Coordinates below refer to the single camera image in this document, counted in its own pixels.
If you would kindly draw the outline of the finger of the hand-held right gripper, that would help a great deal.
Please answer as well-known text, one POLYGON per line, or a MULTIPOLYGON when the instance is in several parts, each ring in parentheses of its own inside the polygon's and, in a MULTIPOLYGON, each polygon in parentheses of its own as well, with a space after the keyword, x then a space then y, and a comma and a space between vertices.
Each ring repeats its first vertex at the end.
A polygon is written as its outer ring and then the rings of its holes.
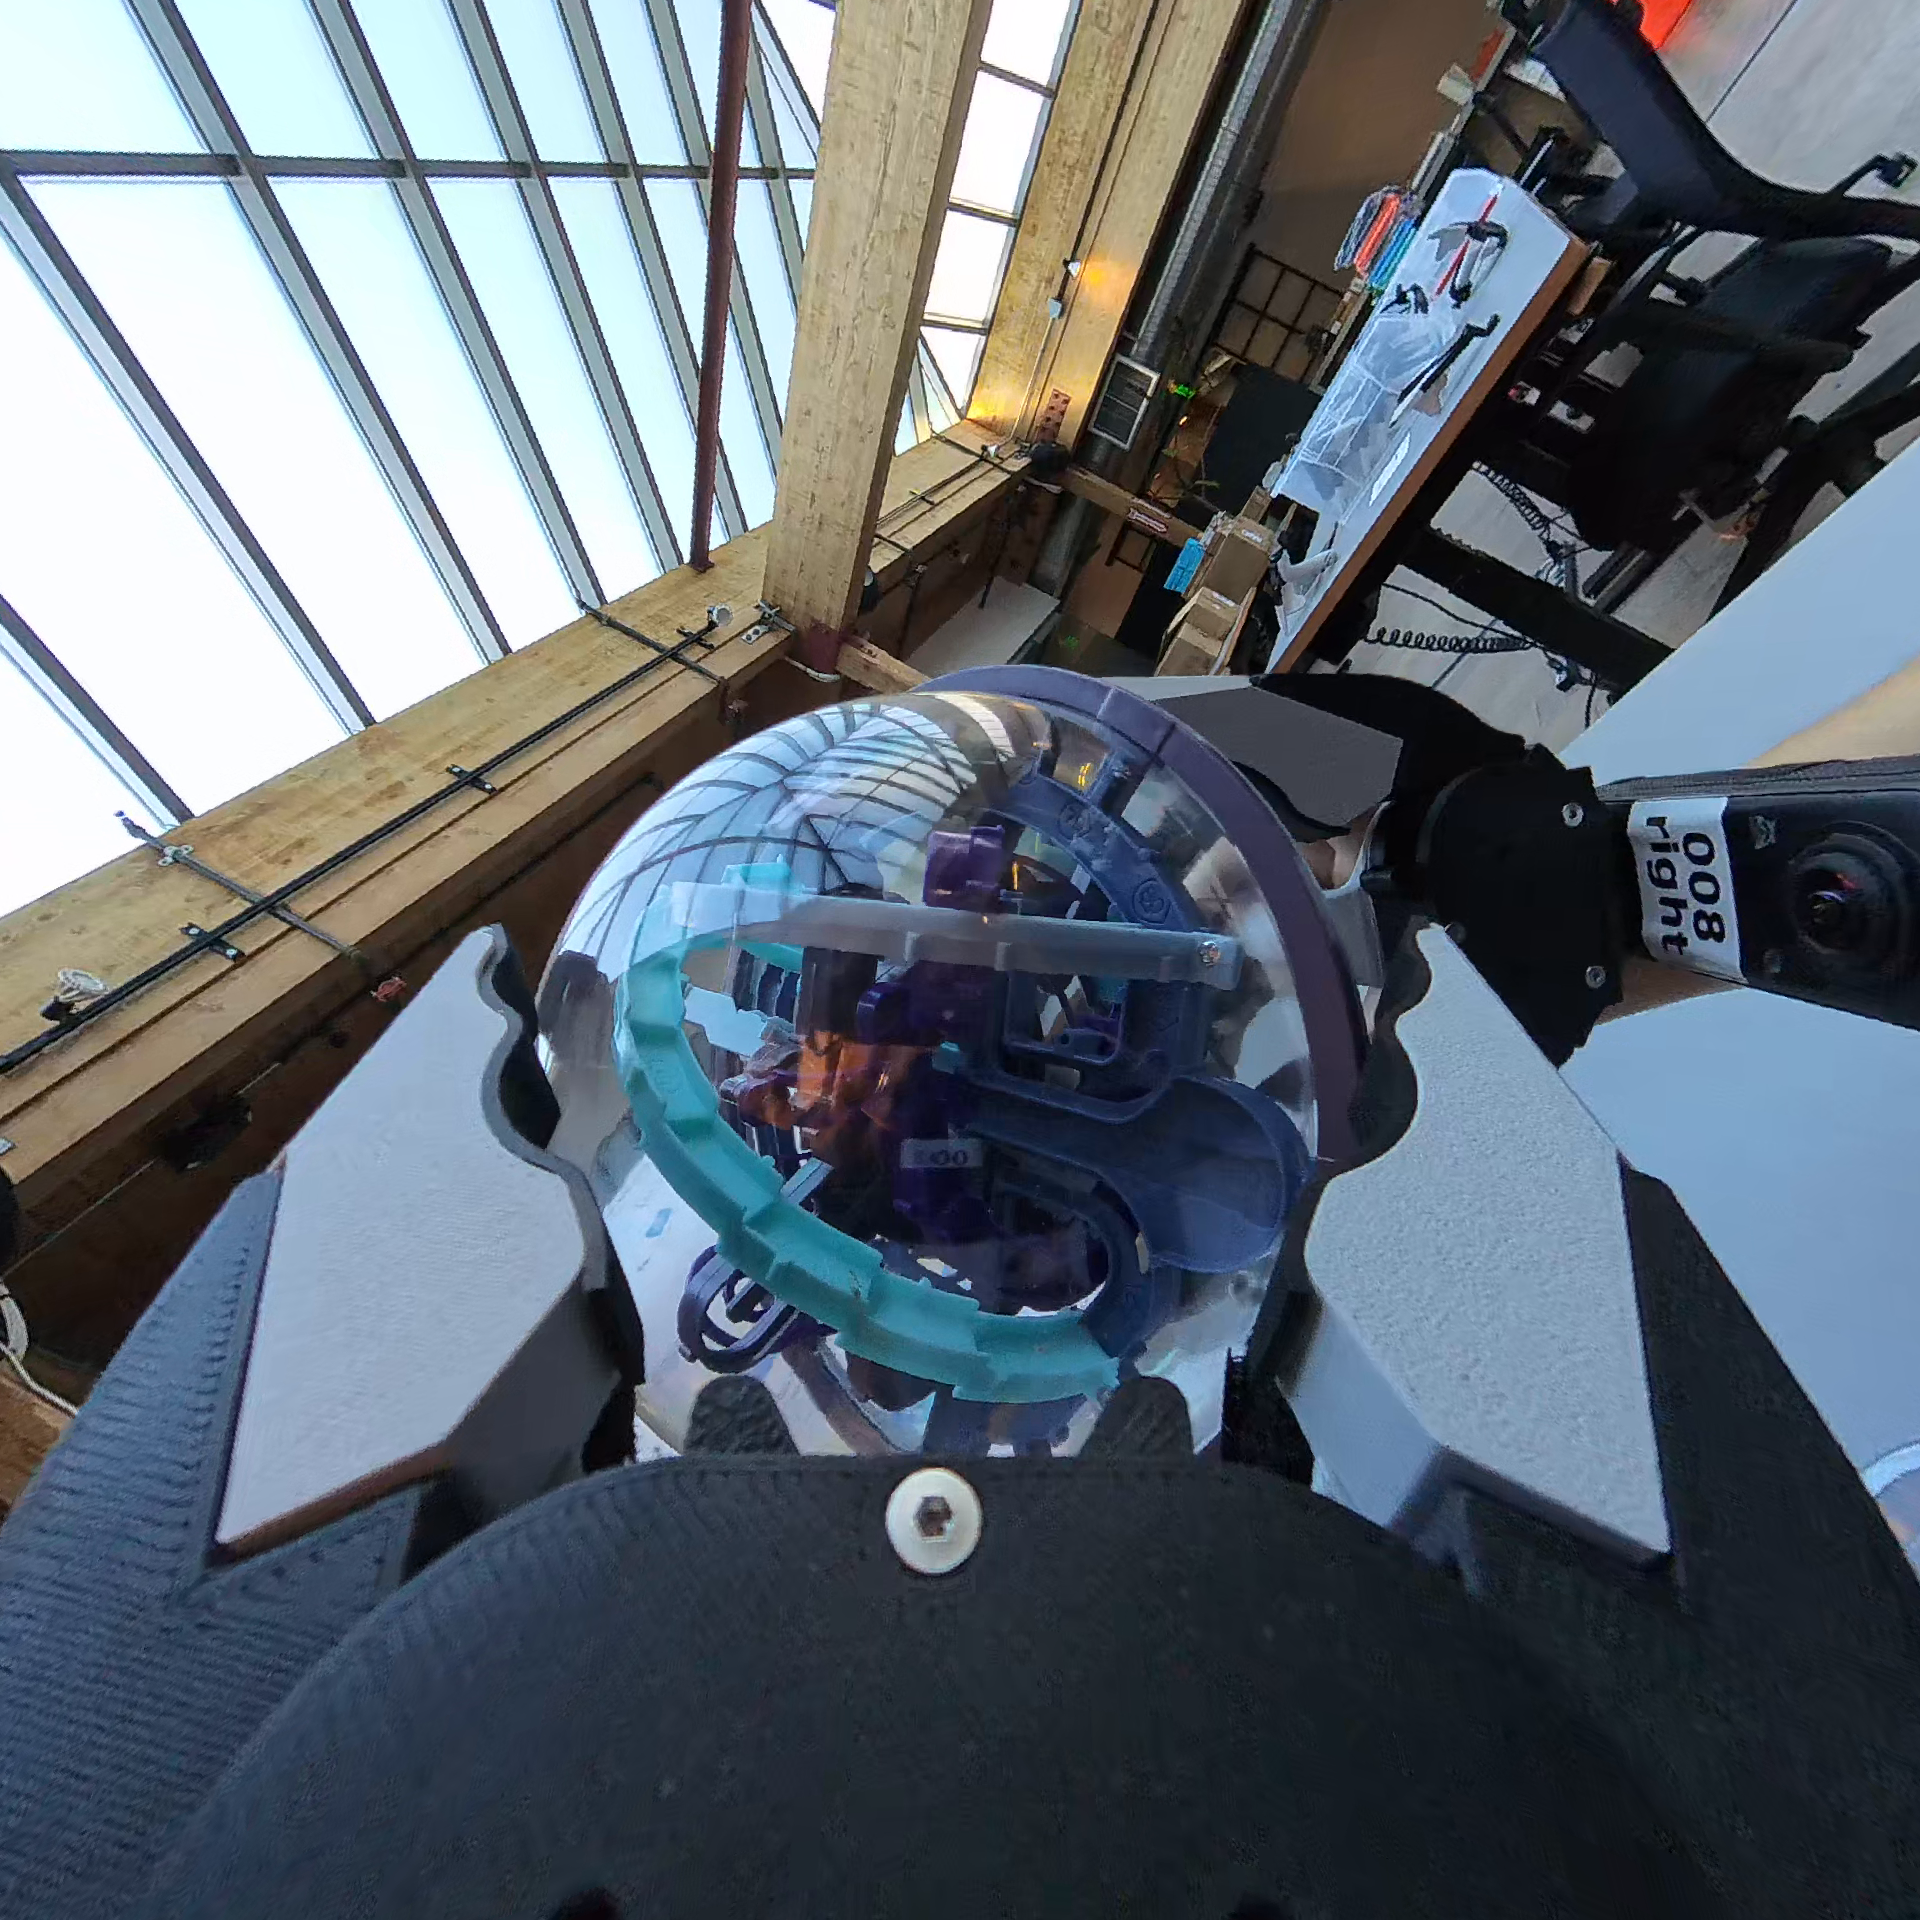
POLYGON ((1355 988, 1384 991, 1389 965, 1422 901, 1391 880, 1347 880, 1321 894, 1334 938, 1355 988))
POLYGON ((1235 763, 1301 843, 1528 754, 1520 734, 1396 676, 1155 676, 1152 699, 1235 763))

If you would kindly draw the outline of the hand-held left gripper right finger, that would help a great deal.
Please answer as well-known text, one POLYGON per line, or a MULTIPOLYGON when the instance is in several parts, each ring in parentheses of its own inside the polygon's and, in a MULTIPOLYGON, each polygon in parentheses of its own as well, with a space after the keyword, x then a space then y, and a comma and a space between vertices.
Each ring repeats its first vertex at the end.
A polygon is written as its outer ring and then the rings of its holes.
POLYGON ((1620 1151, 1438 923, 1387 968, 1351 1132, 1227 1365, 1222 1458, 1312 1479, 1434 1563, 1472 1557, 1474 1505, 1664 1560, 1620 1151))

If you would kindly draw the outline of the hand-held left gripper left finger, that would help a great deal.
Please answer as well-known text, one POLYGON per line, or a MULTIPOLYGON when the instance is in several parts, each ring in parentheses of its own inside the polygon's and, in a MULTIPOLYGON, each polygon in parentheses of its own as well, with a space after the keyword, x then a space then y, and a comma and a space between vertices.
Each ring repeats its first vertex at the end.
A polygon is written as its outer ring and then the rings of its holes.
POLYGON ((479 1524, 576 1478, 643 1334, 499 925, 467 933, 277 1162, 214 1539, 444 1481, 479 1524))

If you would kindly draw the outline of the clear maze ball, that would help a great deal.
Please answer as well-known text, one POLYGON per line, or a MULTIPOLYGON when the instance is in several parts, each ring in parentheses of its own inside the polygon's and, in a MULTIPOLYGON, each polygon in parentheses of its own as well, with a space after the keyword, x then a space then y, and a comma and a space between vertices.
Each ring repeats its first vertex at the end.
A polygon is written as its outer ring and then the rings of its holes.
POLYGON ((1135 1382, 1222 1452, 1365 1045, 1277 788, 1037 665, 689 770, 588 880, 540 1040, 654 1460, 742 1382, 811 1454, 1070 1456, 1135 1382))

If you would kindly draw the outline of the cardboard box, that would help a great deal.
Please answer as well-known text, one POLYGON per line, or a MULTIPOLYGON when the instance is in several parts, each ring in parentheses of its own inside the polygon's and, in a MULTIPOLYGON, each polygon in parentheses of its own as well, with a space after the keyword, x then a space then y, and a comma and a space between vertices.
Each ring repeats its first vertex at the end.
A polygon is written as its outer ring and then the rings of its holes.
POLYGON ((1213 516, 1172 569, 1178 607, 1153 665, 1158 678, 1223 676, 1268 580, 1277 530, 1248 516, 1213 516))

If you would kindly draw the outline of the clear plastic bag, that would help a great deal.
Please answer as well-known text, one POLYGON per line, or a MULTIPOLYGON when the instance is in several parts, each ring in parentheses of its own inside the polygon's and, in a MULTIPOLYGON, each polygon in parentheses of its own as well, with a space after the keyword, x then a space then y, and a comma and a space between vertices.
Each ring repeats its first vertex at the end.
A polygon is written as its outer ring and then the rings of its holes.
POLYGON ((1445 310, 1419 286, 1397 287, 1364 323, 1275 480, 1275 494, 1340 516, 1382 458, 1391 419, 1453 339, 1445 310))

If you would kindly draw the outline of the metal air vent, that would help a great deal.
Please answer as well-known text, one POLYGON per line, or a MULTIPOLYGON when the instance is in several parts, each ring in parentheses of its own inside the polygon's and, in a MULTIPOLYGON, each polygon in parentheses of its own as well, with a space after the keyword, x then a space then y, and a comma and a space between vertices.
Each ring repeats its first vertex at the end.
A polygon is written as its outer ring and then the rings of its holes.
POLYGON ((1162 372, 1130 353, 1115 352, 1081 431, 1119 452, 1140 438, 1142 419, 1153 408, 1162 372))

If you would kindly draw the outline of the white top table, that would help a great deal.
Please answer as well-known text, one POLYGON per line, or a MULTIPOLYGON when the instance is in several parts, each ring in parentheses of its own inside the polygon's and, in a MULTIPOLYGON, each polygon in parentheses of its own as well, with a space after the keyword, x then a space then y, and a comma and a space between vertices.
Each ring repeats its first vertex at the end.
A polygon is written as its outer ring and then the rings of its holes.
POLYGON ((1476 468, 1494 468, 1496 405, 1554 337, 1589 248, 1510 176, 1453 169, 1389 272, 1275 491, 1314 513, 1303 560, 1281 568, 1263 670, 1340 660, 1399 569, 1523 645, 1624 694, 1668 648, 1571 587, 1439 532, 1476 468))

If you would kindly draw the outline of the black office chair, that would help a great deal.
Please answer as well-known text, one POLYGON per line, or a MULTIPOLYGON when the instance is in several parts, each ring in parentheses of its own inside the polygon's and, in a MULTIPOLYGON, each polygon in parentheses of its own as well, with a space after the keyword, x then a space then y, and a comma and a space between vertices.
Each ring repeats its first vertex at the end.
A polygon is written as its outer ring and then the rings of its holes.
POLYGON ((1583 544, 1665 558, 1691 517, 1768 497, 1764 468, 1807 471, 1916 417, 1916 381, 1811 424, 1799 403, 1916 284, 1916 155, 1875 153, 1834 186, 1774 181, 1696 112, 1630 4, 1543 4, 1529 51, 1613 155, 1568 186, 1564 224, 1620 268, 1541 405, 1589 419, 1557 455, 1555 499, 1583 544))

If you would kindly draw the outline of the red pipe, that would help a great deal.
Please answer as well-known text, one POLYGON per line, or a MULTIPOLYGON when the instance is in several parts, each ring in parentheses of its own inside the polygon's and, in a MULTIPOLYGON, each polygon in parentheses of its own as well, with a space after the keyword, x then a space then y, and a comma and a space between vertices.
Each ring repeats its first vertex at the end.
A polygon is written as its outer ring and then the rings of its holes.
POLYGON ((704 320, 698 362, 698 398, 692 435, 692 499, 687 565, 708 572, 711 507, 722 452, 722 396, 734 284, 734 228, 739 183, 742 127, 754 41, 754 4, 724 2, 717 41, 715 109, 708 160, 708 245, 704 320))

